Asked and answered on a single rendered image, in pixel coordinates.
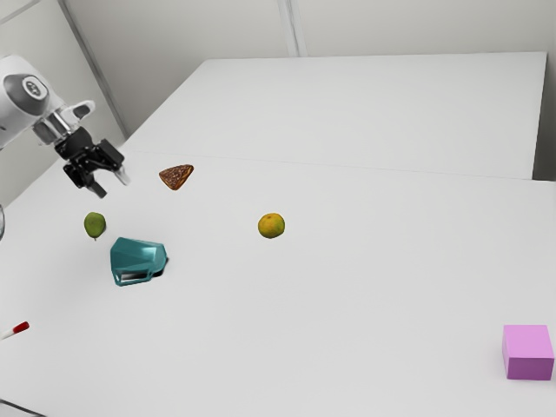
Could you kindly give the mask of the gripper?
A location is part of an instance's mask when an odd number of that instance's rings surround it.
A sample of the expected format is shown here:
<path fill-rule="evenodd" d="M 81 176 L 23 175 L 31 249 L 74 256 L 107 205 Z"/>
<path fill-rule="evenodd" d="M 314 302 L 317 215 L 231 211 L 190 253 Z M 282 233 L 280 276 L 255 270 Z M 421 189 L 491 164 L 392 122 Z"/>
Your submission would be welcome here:
<path fill-rule="evenodd" d="M 124 156 L 107 140 L 94 144 L 86 129 L 77 129 L 54 146 L 55 151 L 67 163 L 63 170 L 79 189 L 90 189 L 103 199 L 107 191 L 95 180 L 98 169 L 112 172 L 121 184 L 130 184 L 123 167 Z"/>

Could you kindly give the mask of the brown triangular pastry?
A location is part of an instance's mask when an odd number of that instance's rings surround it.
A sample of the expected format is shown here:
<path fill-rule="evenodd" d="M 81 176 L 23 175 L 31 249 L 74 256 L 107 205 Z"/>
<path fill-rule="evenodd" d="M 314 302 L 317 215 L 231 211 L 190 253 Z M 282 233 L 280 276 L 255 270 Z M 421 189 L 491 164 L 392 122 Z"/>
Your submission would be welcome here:
<path fill-rule="evenodd" d="M 193 165 L 183 164 L 164 169 L 158 175 L 169 189 L 177 191 L 188 180 L 194 169 Z"/>

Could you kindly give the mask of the teal faceted mug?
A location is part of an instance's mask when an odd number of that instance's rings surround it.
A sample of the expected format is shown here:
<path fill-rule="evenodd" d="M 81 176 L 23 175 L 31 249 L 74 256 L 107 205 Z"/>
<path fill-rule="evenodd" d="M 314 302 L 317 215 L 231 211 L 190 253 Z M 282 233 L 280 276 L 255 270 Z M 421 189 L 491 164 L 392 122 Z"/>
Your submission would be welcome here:
<path fill-rule="evenodd" d="M 151 281 L 168 263 L 163 244 L 118 237 L 110 252 L 110 270 L 118 287 Z"/>

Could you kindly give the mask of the pink cube block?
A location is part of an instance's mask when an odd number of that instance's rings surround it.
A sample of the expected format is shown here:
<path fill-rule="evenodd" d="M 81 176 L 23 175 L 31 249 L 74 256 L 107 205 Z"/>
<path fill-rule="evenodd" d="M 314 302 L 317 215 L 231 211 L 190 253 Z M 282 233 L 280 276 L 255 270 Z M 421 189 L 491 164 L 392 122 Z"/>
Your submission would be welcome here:
<path fill-rule="evenodd" d="M 504 325 L 502 355 L 508 380 L 552 379 L 555 356 L 547 325 Z"/>

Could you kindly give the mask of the green pear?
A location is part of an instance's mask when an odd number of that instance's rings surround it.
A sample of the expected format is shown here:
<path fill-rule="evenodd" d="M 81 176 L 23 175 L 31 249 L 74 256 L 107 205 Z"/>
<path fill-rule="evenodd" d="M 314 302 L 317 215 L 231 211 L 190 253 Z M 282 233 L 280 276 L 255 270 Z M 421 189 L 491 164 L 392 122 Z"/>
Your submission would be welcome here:
<path fill-rule="evenodd" d="M 89 212 L 83 220 L 86 234 L 94 240 L 104 233 L 106 225 L 104 215 L 97 212 Z"/>

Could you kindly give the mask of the white pen with red cap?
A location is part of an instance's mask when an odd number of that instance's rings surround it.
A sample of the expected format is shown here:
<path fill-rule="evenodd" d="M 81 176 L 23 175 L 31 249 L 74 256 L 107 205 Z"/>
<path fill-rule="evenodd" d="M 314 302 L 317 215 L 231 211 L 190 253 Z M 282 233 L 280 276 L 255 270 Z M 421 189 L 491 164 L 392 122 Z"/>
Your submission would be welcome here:
<path fill-rule="evenodd" d="M 30 327 L 30 324 L 27 321 L 23 321 L 17 325 L 15 325 L 13 328 L 10 328 L 8 330 L 5 330 L 3 332 L 0 333 L 0 341 L 3 341 L 5 339 L 8 339 L 16 334 L 22 333 L 23 331 L 27 330 Z"/>

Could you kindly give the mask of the orange fruit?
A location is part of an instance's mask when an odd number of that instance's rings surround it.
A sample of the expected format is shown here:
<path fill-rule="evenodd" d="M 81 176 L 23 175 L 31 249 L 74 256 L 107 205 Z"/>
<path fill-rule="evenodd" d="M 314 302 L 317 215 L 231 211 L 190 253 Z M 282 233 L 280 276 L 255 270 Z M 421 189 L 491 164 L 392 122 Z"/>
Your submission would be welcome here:
<path fill-rule="evenodd" d="M 284 218 L 278 213 L 267 213 L 257 223 L 258 232 L 267 239 L 282 235 L 286 228 Z"/>

